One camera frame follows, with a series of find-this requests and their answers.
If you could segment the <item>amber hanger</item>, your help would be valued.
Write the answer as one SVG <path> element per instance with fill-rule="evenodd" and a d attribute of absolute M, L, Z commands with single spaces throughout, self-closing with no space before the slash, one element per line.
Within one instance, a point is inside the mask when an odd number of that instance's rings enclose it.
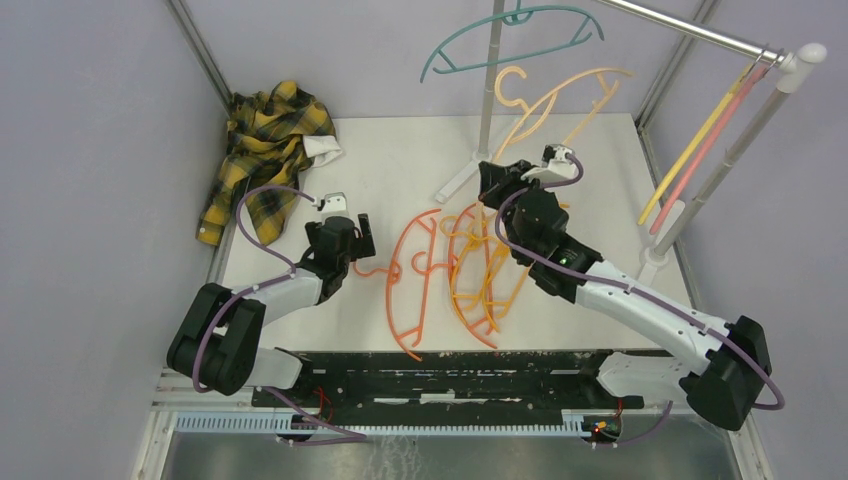
<path fill-rule="evenodd" d="M 496 280 L 509 259 L 509 248 L 494 234 L 493 220 L 492 214 L 473 203 L 439 223 L 448 239 L 448 284 L 454 314 L 476 340 L 492 349 L 496 347 L 492 336 L 500 331 L 500 322 L 510 313 L 529 273 L 528 269 L 522 271 L 507 296 L 496 295 Z M 465 292 L 459 286 L 463 267 L 477 254 L 482 259 L 479 286 Z"/>
<path fill-rule="evenodd" d="M 479 254 L 469 259 L 469 263 L 463 267 L 463 275 L 460 279 L 459 286 L 465 292 L 470 292 L 472 289 L 479 286 L 482 259 Z M 496 295 L 503 298 L 509 294 L 512 287 L 517 281 L 517 274 L 506 267 L 506 263 L 502 268 L 495 284 Z"/>

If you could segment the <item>beige hanger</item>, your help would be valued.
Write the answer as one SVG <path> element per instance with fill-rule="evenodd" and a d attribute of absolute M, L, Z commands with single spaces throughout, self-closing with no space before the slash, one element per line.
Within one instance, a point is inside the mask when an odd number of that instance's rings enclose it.
<path fill-rule="evenodd" d="M 616 96 L 621 87 L 622 80 L 630 79 L 634 76 L 635 73 L 633 71 L 619 67 L 598 67 L 584 70 L 562 80 L 546 93 L 542 94 L 537 100 L 532 103 L 528 103 L 521 97 L 508 98 L 504 94 L 502 88 L 502 84 L 507 77 L 519 77 L 522 80 L 527 79 L 528 74 L 526 71 L 517 65 L 511 65 L 503 68 L 495 77 L 495 99 L 502 106 L 518 108 L 521 111 L 521 116 L 513 124 L 506 137 L 495 150 L 495 153 L 492 156 L 492 162 L 499 165 L 501 157 L 508 147 L 520 143 L 527 137 L 533 135 L 551 115 L 553 108 L 556 106 L 564 90 L 568 90 L 572 84 L 580 83 L 584 79 L 593 78 L 600 88 L 601 96 L 591 99 L 591 109 L 589 112 L 586 113 L 582 120 L 563 138 L 562 143 L 565 146 L 571 147 L 573 141 L 580 135 L 580 133 Z"/>

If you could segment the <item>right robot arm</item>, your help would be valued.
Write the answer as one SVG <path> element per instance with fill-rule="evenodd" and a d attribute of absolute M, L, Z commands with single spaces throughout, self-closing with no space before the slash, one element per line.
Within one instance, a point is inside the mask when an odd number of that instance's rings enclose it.
<path fill-rule="evenodd" d="M 703 420 L 738 431 L 754 410 L 780 410 L 763 326 L 688 308 L 634 278 L 567 232 L 569 215 L 532 164 L 478 166 L 479 201 L 496 213 L 495 233 L 546 294 L 600 312 L 664 350 L 613 353 L 577 382 L 580 400 L 602 408 L 615 397 L 685 402 Z"/>

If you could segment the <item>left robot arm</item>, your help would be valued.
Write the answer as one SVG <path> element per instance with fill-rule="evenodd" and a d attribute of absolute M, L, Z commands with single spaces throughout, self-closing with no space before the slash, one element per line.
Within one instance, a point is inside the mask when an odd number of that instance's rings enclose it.
<path fill-rule="evenodd" d="M 203 391 L 233 395 L 244 387 L 275 387 L 293 407 L 313 397 L 306 359 L 260 345 L 263 328 L 301 309 L 320 305 L 342 286 L 357 260 L 376 253 L 370 219 L 330 216 L 305 226 L 309 246 L 292 273 L 239 291 L 203 285 L 166 355 L 168 368 Z"/>

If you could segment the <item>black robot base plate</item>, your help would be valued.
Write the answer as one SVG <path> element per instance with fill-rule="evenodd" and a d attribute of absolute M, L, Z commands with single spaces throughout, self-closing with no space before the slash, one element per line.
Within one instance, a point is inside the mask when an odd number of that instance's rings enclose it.
<path fill-rule="evenodd" d="M 335 426 L 552 426 L 565 410 L 640 409 L 595 376 L 609 351 L 303 352 L 284 396 Z"/>

